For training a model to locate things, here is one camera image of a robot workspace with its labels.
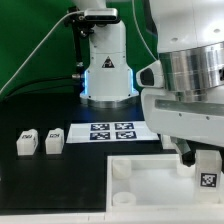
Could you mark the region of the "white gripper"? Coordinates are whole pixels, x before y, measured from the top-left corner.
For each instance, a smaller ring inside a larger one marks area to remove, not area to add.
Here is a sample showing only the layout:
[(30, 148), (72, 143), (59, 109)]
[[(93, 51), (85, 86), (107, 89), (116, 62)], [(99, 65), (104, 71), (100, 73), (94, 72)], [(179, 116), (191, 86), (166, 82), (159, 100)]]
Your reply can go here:
[(148, 128), (171, 136), (183, 165), (195, 164), (195, 153), (186, 140), (224, 147), (224, 88), (209, 89), (205, 102), (194, 103), (178, 102), (164, 89), (144, 88), (141, 102)]

